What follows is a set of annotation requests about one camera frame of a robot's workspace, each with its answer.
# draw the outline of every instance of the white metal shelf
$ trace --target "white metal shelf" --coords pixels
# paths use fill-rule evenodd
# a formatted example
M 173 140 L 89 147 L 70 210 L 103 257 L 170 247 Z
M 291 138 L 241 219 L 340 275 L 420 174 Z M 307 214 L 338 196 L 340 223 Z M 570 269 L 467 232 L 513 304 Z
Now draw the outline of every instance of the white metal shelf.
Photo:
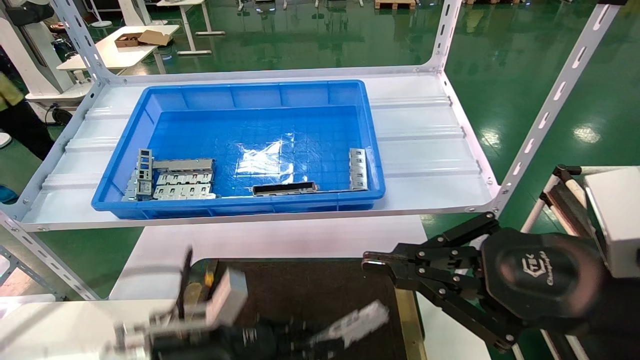
M 315 72 L 260 81 L 353 78 Z M 140 94 L 157 85 L 149 83 L 102 89 L 62 157 L 45 175 L 35 200 L 25 205 L 26 214 L 17 220 L 27 231 L 44 231 L 462 212 L 469 207 L 481 211 L 491 201 L 499 186 L 488 181 L 493 178 L 491 169 L 481 166 L 488 162 L 467 118 L 454 111 L 460 105 L 447 95 L 452 89 L 445 90 L 440 75 L 411 72 L 356 78 L 367 88 L 387 185 L 386 196 L 373 210 L 163 220 L 120 220 L 110 212 L 95 211 L 90 204 L 95 189 Z
M 47 159 L 27 184 L 18 203 L 11 206 L 0 204 L 0 225 L 86 300 L 95 300 L 98 296 L 38 239 L 36 232 L 487 210 L 499 216 L 621 7 L 596 5 L 501 186 L 497 184 L 444 73 L 460 12 L 460 0 L 444 1 L 432 55 L 423 65 L 151 76 L 116 76 L 110 73 L 75 6 L 71 2 L 57 0 L 52 0 L 51 4 L 82 56 L 94 85 Z M 374 209 L 119 220 L 111 213 L 99 213 L 91 207 L 90 201 L 99 179 L 145 87 L 314 79 L 361 79 L 366 84 L 387 185 L 385 197 L 376 203 Z

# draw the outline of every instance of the blue shoe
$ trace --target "blue shoe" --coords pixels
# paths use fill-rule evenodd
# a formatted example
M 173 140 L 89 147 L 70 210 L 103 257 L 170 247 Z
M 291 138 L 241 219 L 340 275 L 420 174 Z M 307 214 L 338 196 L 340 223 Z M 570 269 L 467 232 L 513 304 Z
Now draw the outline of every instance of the blue shoe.
M 15 204 L 18 201 L 18 194 L 16 194 L 13 190 L 9 189 L 5 185 L 0 185 L 0 202 L 5 205 Z

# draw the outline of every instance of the shelf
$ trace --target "shelf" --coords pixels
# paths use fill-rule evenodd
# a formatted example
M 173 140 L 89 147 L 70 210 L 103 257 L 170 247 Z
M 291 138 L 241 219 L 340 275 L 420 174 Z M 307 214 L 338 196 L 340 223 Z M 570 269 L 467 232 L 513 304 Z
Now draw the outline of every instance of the shelf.
M 347 78 L 310 73 L 315 74 L 253 81 Z M 488 181 L 493 177 L 491 169 L 488 165 L 482 168 L 487 160 L 444 75 L 364 74 L 350 78 L 366 84 L 385 172 L 387 193 L 373 210 L 165 220 L 120 220 L 109 212 L 95 211 L 91 199 L 129 115 L 147 86 L 160 85 L 142 83 L 102 89 L 21 223 L 27 231 L 43 231 L 410 215 L 462 212 L 469 207 L 481 211 L 480 207 L 491 201 L 498 185 Z

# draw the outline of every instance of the person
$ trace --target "person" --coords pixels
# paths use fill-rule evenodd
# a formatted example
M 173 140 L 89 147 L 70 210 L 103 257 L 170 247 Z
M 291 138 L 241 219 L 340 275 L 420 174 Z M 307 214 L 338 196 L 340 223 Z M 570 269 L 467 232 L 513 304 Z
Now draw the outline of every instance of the person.
M 54 144 L 47 126 L 4 72 L 0 72 L 0 129 L 43 161 Z

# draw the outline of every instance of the black work surface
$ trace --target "black work surface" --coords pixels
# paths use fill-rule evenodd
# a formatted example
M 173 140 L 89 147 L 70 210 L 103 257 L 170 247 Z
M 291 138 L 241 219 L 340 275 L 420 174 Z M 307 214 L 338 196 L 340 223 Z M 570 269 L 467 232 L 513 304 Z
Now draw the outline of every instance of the black work surface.
M 193 273 L 206 267 L 201 260 Z M 322 330 L 374 300 L 389 308 L 389 323 L 339 353 L 336 359 L 406 360 L 396 293 L 386 277 L 366 275 L 360 259 L 220 261 L 219 279 L 227 266 L 246 276 L 249 297 L 236 325 L 252 326 L 256 315 L 270 320 L 304 320 Z

